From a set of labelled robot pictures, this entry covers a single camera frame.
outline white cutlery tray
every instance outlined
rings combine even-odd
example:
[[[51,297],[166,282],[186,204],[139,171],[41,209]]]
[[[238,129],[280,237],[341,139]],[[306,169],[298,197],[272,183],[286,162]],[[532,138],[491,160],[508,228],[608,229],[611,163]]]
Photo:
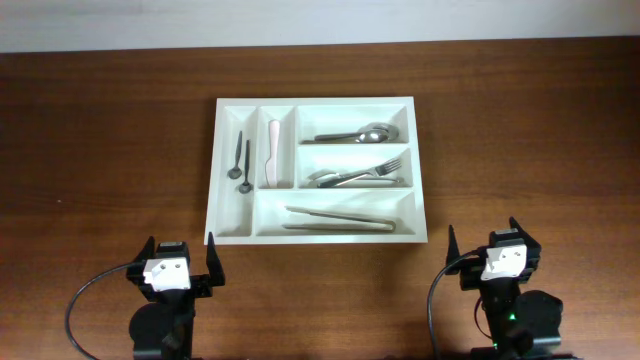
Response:
[[[269,122],[280,122],[278,187],[268,187]],[[387,143],[318,143],[316,135],[356,132],[371,123],[398,127]],[[242,131],[243,174],[232,180],[238,133]],[[245,142],[251,141],[249,182],[241,194]],[[318,189],[311,178],[341,174],[400,158],[402,167],[386,177],[400,180],[353,181]],[[383,218],[396,223],[393,233],[288,230],[283,224],[353,222],[292,213],[286,206]],[[418,136],[412,97],[218,99],[204,242],[216,244],[409,243],[427,242]]]

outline wooden table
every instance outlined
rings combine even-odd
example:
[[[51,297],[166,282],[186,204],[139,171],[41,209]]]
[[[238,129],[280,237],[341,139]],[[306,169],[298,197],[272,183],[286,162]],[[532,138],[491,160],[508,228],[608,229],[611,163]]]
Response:
[[[86,280],[149,235],[201,246],[220,97],[414,96],[426,245],[219,247],[198,300],[206,359],[427,357],[425,299],[447,226],[461,250],[515,216],[543,246],[523,290],[565,303],[562,350],[640,351],[640,42],[518,40],[0,55],[0,357],[80,358],[63,329]],[[477,292],[447,277],[441,346],[490,346]],[[72,316],[100,358],[131,357],[145,304],[123,274]]]

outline spoon bowl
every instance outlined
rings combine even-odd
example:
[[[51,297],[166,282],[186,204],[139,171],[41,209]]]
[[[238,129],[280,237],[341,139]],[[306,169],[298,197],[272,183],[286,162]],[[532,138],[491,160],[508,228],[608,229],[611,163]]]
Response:
[[[384,129],[371,129],[360,134],[356,138],[357,143],[375,144],[385,142],[389,139],[389,132]]]

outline tongs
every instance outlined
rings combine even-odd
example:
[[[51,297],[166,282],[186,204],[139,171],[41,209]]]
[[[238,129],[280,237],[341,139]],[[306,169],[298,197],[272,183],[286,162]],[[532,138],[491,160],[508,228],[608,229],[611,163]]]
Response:
[[[331,219],[349,220],[382,226],[369,226],[360,224],[283,224],[282,227],[289,230],[339,230],[339,231],[362,231],[362,232],[382,232],[392,233],[396,230],[396,223],[391,220],[376,219],[361,215],[337,214],[326,211],[303,209],[294,206],[286,206],[285,209],[294,213],[307,214],[311,216],[326,217]]]

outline knife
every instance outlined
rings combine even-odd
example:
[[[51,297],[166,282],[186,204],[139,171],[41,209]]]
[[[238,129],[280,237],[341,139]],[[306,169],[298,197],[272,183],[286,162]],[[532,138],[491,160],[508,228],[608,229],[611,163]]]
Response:
[[[278,139],[280,138],[280,122],[273,120],[269,122],[269,140],[271,145],[271,157],[267,160],[265,170],[267,173],[267,184],[271,189],[278,187]]]

